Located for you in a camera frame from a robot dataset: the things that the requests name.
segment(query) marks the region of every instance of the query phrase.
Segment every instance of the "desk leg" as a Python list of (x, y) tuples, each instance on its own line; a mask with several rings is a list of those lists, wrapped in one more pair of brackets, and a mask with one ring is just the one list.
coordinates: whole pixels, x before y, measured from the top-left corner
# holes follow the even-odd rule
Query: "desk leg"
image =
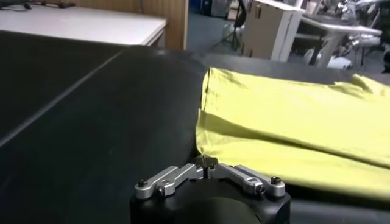
[(330, 59), (333, 52), (335, 51), (337, 45), (343, 38), (343, 33), (333, 33), (327, 35), (324, 39), (327, 40), (325, 47), (322, 49), (321, 58), (318, 60), (317, 66), (321, 68), (328, 67)]

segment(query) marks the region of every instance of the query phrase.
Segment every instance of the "screw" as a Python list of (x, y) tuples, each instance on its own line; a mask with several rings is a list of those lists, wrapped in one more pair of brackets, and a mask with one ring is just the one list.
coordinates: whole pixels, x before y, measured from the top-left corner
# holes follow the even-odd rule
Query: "screw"
[(147, 185), (147, 180), (141, 179), (138, 182), (138, 187), (145, 187), (145, 185)]
[(256, 186), (256, 193), (257, 194), (262, 194), (263, 192), (264, 192), (263, 185)]
[(280, 182), (282, 182), (282, 179), (280, 179), (280, 177), (271, 177), (271, 184), (276, 185), (280, 184)]

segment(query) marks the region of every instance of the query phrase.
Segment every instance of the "wooden wall panel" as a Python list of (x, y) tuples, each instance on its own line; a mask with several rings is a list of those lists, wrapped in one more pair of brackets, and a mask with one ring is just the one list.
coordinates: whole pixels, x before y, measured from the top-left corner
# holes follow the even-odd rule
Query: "wooden wall panel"
[[(139, 12), (139, 0), (62, 0), (76, 6), (94, 9)], [(144, 14), (168, 20), (165, 32), (165, 47), (185, 49), (188, 25), (188, 0), (143, 0)]]
[(143, 0), (144, 14), (168, 19), (165, 46), (185, 49), (188, 25), (188, 0)]
[(73, 2), (76, 6), (86, 8), (138, 12), (138, 0), (62, 0), (62, 2)]

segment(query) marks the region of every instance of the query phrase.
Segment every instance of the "white table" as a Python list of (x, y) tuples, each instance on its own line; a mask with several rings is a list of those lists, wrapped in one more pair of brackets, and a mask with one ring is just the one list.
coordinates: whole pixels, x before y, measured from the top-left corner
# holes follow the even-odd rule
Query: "white table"
[(353, 33), (364, 33), (364, 34), (372, 34), (372, 35), (381, 35), (382, 31), (371, 29), (364, 26), (345, 26), (345, 25), (333, 25), (320, 23), (313, 19), (302, 17), (302, 22), (310, 24), (312, 26), (323, 29), (327, 32), (324, 40), (328, 41), (325, 47), (322, 49), (321, 58), (319, 59), (317, 66), (326, 68), (329, 64), (329, 61), (332, 57), (332, 53), (336, 49), (339, 42), (342, 40), (345, 34), (353, 34)]
[(163, 18), (81, 7), (33, 5), (24, 12), (0, 11), (0, 30), (125, 46), (150, 46), (165, 25)]

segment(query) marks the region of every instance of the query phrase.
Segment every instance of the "cardboard box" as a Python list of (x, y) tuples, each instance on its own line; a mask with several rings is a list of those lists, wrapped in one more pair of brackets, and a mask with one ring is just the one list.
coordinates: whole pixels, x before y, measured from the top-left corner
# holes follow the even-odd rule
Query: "cardboard box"
[(303, 10), (271, 0), (250, 1), (241, 43), (247, 57), (286, 62)]

